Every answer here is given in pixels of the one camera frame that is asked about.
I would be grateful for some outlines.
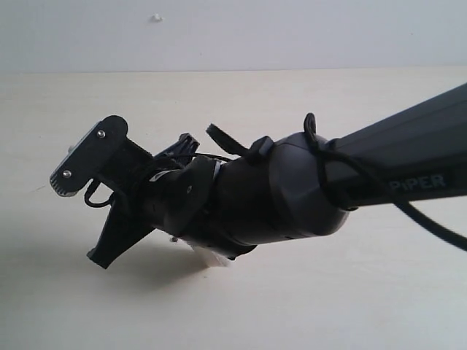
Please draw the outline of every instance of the metal screw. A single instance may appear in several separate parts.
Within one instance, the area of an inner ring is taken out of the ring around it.
[[[65,178],[65,179],[69,179],[70,177],[72,177],[72,173],[70,170],[63,170],[63,173],[61,173],[61,175]]]

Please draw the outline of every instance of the table surface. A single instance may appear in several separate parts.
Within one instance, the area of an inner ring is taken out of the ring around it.
[[[190,132],[223,154],[210,123],[249,144],[300,131],[314,112],[330,139],[466,81],[467,67],[0,76],[0,348],[466,349],[467,254],[390,205],[229,268],[154,232],[105,271],[85,254],[107,210],[48,184],[111,114],[151,152]],[[467,233],[466,203],[417,207]]]

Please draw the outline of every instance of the black robotic arm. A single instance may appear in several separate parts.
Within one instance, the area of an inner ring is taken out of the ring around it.
[[[313,114],[302,132],[249,148],[209,126],[233,160],[196,153],[187,133],[152,156],[127,132],[122,117],[105,118],[50,177],[60,196],[91,181],[85,202],[111,206],[88,253],[103,268],[154,229],[233,260],[259,244],[332,234],[351,211],[382,203],[467,249],[409,203],[467,194],[467,84],[330,141],[316,134]],[[93,203],[101,183],[113,194]]]

